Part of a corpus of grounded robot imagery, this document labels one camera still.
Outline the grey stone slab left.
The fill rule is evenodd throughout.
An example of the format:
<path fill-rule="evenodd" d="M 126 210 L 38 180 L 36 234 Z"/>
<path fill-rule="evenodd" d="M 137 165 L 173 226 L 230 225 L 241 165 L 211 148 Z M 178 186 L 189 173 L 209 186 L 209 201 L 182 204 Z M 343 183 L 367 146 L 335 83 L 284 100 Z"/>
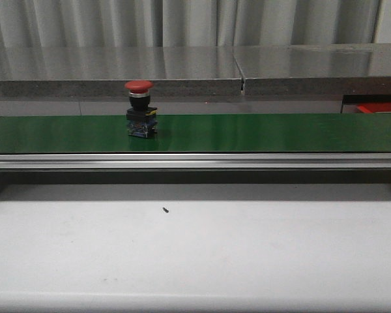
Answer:
<path fill-rule="evenodd" d="M 239 95 L 242 77 L 225 47 L 0 48 L 0 98 L 117 98 L 125 83 L 151 95 Z"/>

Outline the grey stone slab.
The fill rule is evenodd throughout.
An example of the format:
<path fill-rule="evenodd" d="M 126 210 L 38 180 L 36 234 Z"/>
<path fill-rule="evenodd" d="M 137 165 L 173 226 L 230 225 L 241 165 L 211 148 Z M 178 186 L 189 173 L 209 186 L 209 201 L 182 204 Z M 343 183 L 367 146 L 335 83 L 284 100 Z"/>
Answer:
<path fill-rule="evenodd" d="M 0 98 L 117 98 L 125 83 L 151 95 L 239 95 L 242 77 L 225 47 L 0 48 Z"/>
<path fill-rule="evenodd" d="M 391 95 L 391 44 L 236 47 L 244 93 Z"/>

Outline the green conveyor belt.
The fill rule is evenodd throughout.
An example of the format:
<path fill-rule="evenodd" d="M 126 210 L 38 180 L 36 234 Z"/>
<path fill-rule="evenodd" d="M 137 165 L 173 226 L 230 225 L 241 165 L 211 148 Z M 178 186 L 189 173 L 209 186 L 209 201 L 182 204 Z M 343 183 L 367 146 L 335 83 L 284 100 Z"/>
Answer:
<path fill-rule="evenodd" d="M 391 113 L 161 115 L 153 138 L 123 115 L 0 117 L 0 154 L 391 153 Z"/>

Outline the grey stone slab right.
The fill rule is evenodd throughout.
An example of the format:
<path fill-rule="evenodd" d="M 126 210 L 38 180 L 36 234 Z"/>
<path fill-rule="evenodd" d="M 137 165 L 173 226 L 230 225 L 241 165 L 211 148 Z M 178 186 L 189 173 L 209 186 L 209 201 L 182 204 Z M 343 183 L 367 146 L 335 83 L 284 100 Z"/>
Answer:
<path fill-rule="evenodd" d="M 391 95 L 391 44 L 236 47 L 244 93 Z"/>

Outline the red plastic tray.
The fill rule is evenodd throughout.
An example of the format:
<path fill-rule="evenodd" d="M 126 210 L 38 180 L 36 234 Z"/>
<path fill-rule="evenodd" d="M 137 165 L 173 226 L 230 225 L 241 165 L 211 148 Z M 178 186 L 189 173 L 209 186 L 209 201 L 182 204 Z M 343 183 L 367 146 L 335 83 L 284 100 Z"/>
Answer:
<path fill-rule="evenodd" d="M 358 111 L 361 113 L 391 113 L 391 102 L 369 102 L 359 104 Z"/>

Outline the red mushroom push button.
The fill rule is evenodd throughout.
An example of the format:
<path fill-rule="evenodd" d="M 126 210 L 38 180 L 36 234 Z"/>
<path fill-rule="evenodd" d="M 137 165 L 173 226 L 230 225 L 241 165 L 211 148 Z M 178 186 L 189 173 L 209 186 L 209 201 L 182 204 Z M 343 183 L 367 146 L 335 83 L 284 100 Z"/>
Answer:
<path fill-rule="evenodd" d="M 126 111 L 128 135 L 139 138 L 151 138 L 156 134 L 157 108 L 150 107 L 149 90 L 153 83 L 148 80 L 133 80 L 126 82 L 131 108 Z"/>

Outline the aluminium conveyor frame rail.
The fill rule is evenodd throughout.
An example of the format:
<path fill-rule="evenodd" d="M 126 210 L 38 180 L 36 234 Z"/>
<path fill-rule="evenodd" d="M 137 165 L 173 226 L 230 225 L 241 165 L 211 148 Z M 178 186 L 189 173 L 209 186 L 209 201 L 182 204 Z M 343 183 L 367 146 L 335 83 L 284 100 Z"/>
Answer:
<path fill-rule="evenodd" d="M 0 170 L 391 169 L 391 153 L 0 154 Z"/>

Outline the grey curtain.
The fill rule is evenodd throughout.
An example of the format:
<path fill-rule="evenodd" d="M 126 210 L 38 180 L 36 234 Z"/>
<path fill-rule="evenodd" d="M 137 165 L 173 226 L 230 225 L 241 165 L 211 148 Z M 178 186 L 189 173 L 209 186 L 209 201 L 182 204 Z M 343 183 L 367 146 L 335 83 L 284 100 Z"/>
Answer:
<path fill-rule="evenodd" d="M 391 43 L 391 1 L 0 1 L 0 47 Z"/>

